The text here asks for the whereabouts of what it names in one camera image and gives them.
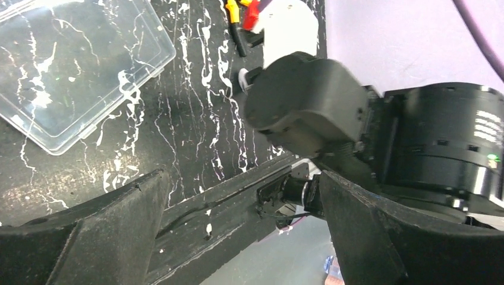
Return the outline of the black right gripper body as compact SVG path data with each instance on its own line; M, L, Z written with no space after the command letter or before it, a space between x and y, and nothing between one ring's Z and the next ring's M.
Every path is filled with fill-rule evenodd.
M283 56L253 81L244 112L273 144L305 157L361 140L368 94L339 62L304 52Z

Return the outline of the white remote control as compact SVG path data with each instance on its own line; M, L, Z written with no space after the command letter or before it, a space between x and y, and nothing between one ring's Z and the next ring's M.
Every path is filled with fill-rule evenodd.
M254 84L255 79L262 73L262 71L262 67L257 67L251 70L241 68L238 71L238 84L244 94L248 94L248 90Z

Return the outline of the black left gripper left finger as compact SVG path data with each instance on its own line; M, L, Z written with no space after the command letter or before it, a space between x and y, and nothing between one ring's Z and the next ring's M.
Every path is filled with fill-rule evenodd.
M67 210L1 227L1 283L142 284L168 184L158 169Z

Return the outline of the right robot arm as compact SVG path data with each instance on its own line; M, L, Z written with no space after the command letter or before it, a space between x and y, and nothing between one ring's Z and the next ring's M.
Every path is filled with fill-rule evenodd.
M305 52L242 69L245 119L269 142L440 219L503 216L503 95L448 82L380 94Z

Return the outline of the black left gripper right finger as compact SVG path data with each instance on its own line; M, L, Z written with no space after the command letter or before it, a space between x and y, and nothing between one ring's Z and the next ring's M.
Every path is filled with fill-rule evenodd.
M333 172L319 189L346 284L503 283L503 232L428 216Z

